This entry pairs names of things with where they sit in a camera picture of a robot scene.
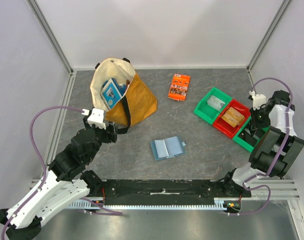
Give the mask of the blue card holder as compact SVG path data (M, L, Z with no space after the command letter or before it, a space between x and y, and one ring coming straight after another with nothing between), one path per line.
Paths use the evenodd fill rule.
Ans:
M161 161L185 154L186 143L178 136L150 142L154 159Z

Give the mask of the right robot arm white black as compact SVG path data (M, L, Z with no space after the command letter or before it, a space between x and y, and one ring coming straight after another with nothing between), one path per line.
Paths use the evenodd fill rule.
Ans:
M242 194L256 179L283 177L304 147L293 127L292 94L277 90L272 97L251 90L250 117L233 138L250 151L248 163L226 174L221 191L227 197Z

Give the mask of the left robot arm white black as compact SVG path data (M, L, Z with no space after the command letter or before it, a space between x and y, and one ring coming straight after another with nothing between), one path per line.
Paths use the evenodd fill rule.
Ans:
M103 143L117 140L117 127L86 124L65 149L48 165L40 181L15 206L0 209L4 225L2 238L32 240L46 221L73 201L100 194L103 182L86 166L92 162Z

